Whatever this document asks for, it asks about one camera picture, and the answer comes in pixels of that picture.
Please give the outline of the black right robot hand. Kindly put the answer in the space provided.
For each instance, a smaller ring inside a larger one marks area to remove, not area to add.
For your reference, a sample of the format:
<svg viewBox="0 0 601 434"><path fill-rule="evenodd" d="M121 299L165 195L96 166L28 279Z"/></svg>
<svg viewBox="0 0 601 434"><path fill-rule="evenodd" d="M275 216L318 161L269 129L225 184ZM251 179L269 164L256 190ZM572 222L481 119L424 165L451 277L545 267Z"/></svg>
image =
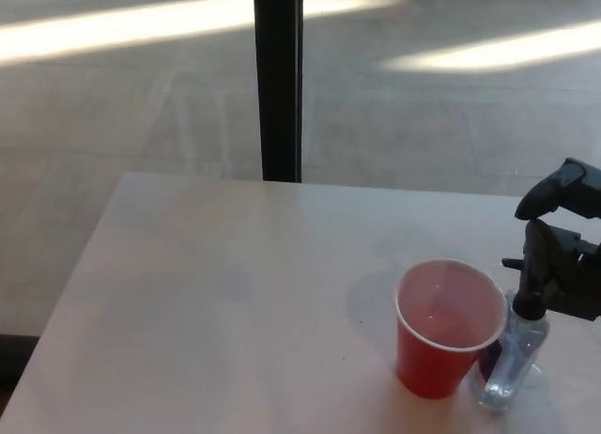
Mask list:
<svg viewBox="0 0 601 434"><path fill-rule="evenodd" d="M505 258L506 268L520 271L517 307L533 305L533 319L547 310L594 321L600 317L600 245L577 232L549 225L542 217L566 209L584 219L600 217L600 170L567 158L532 187L517 205L525 221L523 257Z"/></svg>

